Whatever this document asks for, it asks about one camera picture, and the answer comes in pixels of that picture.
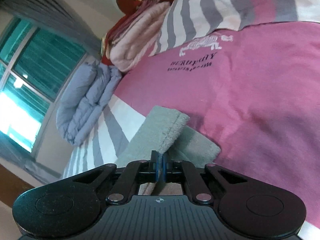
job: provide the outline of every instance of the metal screw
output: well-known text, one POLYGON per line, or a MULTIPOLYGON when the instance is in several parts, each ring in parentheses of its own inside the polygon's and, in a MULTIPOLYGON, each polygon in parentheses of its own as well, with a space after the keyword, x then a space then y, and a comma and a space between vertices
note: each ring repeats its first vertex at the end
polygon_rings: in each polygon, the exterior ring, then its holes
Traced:
POLYGON ((205 201, 209 201, 211 199, 211 196, 206 193, 201 193, 196 196, 196 199, 201 202, 205 202, 205 201))
POLYGON ((119 193, 114 193, 109 195, 108 200, 112 201, 112 202, 118 202, 124 199, 124 196, 122 194, 119 193))

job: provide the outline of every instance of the light blue comforter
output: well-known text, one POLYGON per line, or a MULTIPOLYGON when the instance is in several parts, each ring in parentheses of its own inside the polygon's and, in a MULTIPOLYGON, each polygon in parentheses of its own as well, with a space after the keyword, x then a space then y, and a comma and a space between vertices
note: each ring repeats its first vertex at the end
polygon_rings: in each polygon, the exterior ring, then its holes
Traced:
POLYGON ((83 63, 65 89, 57 111, 57 128, 66 141, 81 145, 121 80, 114 66, 83 63))

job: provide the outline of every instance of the pink bedsheet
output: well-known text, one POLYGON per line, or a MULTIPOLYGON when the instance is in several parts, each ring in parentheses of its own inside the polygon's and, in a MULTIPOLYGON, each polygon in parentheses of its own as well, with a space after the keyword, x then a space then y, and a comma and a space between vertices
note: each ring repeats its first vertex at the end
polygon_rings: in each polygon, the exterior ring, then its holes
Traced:
POLYGON ((215 163, 297 194, 320 228, 320 25, 209 37, 144 57, 116 96, 145 116, 155 105, 188 114, 221 147, 215 163))

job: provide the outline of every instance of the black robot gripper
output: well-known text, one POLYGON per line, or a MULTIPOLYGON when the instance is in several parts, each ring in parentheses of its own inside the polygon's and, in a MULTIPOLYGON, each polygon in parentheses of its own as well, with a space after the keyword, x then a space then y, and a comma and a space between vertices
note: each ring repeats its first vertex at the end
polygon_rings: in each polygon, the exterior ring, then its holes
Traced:
POLYGON ((23 193, 12 214, 20 240, 300 239, 295 194, 209 163, 151 160, 105 164, 23 193), (137 195, 147 182, 180 183, 184 195, 137 195))

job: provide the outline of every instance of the round pad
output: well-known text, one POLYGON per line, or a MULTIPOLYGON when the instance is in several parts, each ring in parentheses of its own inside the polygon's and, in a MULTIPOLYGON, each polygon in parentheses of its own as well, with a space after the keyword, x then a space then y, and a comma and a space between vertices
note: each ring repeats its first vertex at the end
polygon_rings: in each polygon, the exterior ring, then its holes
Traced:
POLYGON ((219 215, 251 238, 285 238, 296 233, 306 216, 304 203, 291 192, 272 188, 276 190, 261 195, 245 190, 227 193, 219 203, 219 215))
POLYGON ((247 200, 247 208, 256 215, 272 217, 283 210, 283 203, 273 196, 258 195, 247 200))
POLYGON ((73 204, 73 199, 68 196, 48 194, 38 199, 36 209, 44 215, 56 216, 67 213, 73 204))
POLYGON ((13 218, 23 230, 39 238, 63 238, 95 222, 100 202, 92 187, 77 182, 48 186, 29 190, 15 201, 13 218))

